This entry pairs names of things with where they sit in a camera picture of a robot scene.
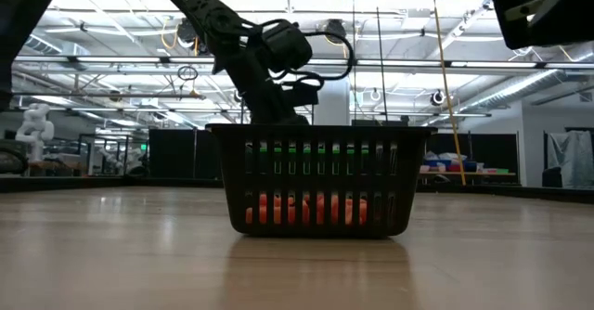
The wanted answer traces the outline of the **round orange decoration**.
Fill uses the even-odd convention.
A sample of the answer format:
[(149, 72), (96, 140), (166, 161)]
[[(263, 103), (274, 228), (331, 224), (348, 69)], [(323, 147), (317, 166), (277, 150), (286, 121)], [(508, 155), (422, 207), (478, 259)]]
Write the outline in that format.
[[(264, 193), (261, 193), (259, 196), (259, 212), (258, 212), (258, 223), (263, 225), (267, 222), (267, 196)], [(252, 207), (248, 207), (245, 212), (245, 222), (248, 225), (254, 223), (254, 209)]]

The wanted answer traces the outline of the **long ceiling light bar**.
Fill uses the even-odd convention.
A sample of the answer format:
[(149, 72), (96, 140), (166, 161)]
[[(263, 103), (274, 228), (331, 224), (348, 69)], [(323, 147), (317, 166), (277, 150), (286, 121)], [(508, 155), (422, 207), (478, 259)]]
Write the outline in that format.
[[(15, 62), (48, 63), (140, 63), (140, 64), (213, 64), (214, 58), (201, 57), (94, 57), (94, 56), (16, 56)], [(447, 60), (447, 69), (487, 69), (487, 70), (570, 70), (594, 71), (591, 62), (512, 62), (512, 61), (467, 61)], [(384, 68), (438, 68), (438, 60), (415, 59), (356, 59), (355, 65)]]

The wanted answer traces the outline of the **black framed glass enclosure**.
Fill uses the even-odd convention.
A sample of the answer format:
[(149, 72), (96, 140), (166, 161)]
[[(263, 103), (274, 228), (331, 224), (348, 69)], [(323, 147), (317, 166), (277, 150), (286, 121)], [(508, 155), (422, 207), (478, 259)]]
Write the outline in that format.
[(80, 134), (77, 152), (83, 176), (130, 176), (149, 174), (149, 141), (132, 135)]

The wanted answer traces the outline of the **white plastic bags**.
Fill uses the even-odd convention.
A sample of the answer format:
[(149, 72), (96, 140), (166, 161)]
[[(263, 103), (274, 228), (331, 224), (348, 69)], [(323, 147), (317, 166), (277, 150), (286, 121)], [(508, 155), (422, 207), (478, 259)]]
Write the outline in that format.
[(467, 156), (461, 154), (458, 156), (457, 153), (454, 152), (443, 152), (443, 153), (434, 153), (432, 151), (428, 151), (425, 156), (423, 157), (425, 161), (451, 161), (451, 162), (459, 162), (459, 161), (466, 161)]

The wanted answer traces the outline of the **black chair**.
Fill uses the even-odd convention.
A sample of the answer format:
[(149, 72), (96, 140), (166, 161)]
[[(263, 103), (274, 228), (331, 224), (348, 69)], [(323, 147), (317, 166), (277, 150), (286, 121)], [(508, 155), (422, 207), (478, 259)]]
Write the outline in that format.
[(542, 186), (562, 188), (562, 168), (555, 166), (545, 169), (542, 173)]

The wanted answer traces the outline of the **wooden side table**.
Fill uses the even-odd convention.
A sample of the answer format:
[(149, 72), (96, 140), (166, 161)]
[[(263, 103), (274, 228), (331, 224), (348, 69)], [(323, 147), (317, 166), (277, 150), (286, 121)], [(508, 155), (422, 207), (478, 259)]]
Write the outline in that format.
[[(512, 185), (521, 184), (517, 174), (497, 174), (497, 173), (465, 173), (467, 185)], [(419, 178), (424, 183), (452, 183), (462, 184), (462, 174), (454, 172), (421, 172)]]

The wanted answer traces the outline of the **white round column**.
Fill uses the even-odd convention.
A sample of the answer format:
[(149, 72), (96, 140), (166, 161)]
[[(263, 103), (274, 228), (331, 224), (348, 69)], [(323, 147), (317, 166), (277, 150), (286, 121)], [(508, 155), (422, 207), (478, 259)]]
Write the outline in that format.
[(348, 125), (350, 82), (348, 78), (326, 81), (317, 93), (318, 104), (314, 107), (314, 125)]

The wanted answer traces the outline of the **black partition panel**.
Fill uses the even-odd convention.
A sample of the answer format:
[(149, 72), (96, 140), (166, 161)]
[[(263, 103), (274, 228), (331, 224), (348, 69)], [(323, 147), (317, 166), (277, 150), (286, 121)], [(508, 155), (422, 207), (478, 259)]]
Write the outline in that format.
[(148, 158), (152, 177), (222, 179), (217, 142), (205, 130), (150, 129)]

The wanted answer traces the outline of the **grey horizontal pipe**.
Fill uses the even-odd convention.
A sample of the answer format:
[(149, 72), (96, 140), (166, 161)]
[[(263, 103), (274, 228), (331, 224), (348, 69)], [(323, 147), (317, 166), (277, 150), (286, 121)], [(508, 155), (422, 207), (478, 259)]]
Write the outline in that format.
[(116, 93), (94, 93), (94, 94), (81, 94), (81, 93), (34, 93), (34, 92), (13, 92), (13, 97), (104, 97), (104, 98), (131, 98), (131, 97), (139, 97), (139, 98), (174, 98), (174, 99), (183, 99), (183, 98), (193, 98), (193, 99), (205, 99), (206, 96), (204, 94), (164, 94), (164, 93), (156, 93), (156, 94), (116, 94)]

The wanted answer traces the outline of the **black table edge frame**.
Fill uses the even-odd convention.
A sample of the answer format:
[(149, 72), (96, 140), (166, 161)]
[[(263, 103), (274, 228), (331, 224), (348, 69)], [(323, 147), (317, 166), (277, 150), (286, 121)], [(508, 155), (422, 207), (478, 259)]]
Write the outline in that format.
[[(133, 177), (0, 177), (0, 193), (17, 193), (100, 187), (223, 188), (219, 180)], [(523, 199), (552, 200), (594, 205), (594, 190), (503, 185), (417, 185), (418, 193), (485, 194)]]

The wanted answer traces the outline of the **grey cloth cover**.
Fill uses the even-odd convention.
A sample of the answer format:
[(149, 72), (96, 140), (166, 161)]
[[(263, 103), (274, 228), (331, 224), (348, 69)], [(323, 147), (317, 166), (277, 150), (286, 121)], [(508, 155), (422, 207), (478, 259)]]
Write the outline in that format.
[(590, 132), (550, 133), (547, 142), (547, 167), (560, 169), (563, 187), (594, 187), (594, 147)]

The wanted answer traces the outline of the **black plastic slotted basket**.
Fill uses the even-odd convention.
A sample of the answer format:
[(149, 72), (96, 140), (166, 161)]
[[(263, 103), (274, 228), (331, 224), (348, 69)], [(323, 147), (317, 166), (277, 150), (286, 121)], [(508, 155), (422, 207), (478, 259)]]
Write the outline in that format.
[[(427, 140), (435, 134), (431, 127), (391, 126), (305, 126), (305, 125), (241, 125), (211, 124), (221, 153), (221, 167), (226, 191), (230, 222), (239, 233), (267, 237), (321, 237), (321, 238), (384, 238), (403, 233), (412, 211), (421, 162)], [(274, 174), (272, 165), (266, 174), (245, 173), (245, 149), (250, 145), (254, 157), (260, 148), (282, 148), (282, 160), (288, 159), (289, 148), (297, 148), (297, 159), (303, 148), (311, 149), (310, 175)], [(358, 159), (362, 147), (368, 146), (375, 154), (383, 149), (386, 160), (392, 146), (397, 147), (396, 175), (363, 175), (355, 170), (347, 175), (346, 150), (355, 148)], [(334, 147), (341, 150), (339, 175), (316, 173), (317, 151), (325, 148), (330, 159)], [(267, 222), (258, 223), (259, 196), (267, 196)], [(331, 197), (339, 197), (339, 221), (331, 222)], [(345, 200), (353, 200), (354, 221), (344, 222)], [(359, 200), (367, 201), (367, 222), (358, 224)], [(254, 223), (245, 222), (248, 207), (254, 209)]]

